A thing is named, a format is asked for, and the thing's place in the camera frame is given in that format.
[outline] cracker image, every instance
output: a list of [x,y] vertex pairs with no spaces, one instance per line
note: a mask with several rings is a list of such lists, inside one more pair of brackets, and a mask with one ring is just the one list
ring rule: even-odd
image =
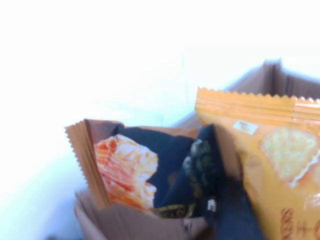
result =
[[320,187],[320,158],[318,163],[310,168],[310,174],[314,182]]
[[95,144],[94,152],[113,201],[141,210],[154,207],[157,188],[146,181],[157,171],[156,153],[121,134]]
[[317,163],[320,154],[319,138],[294,127],[279,126],[262,139],[260,150],[279,178],[294,187],[309,167]]

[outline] snack package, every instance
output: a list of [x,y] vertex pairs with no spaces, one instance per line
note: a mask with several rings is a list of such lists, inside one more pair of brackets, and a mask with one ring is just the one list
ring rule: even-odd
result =
[[239,156],[266,238],[320,240],[320,100],[199,88],[196,112],[232,136],[221,152]]
[[225,172],[214,126],[125,127],[85,119],[66,128],[100,208],[112,202],[161,218],[216,210]]

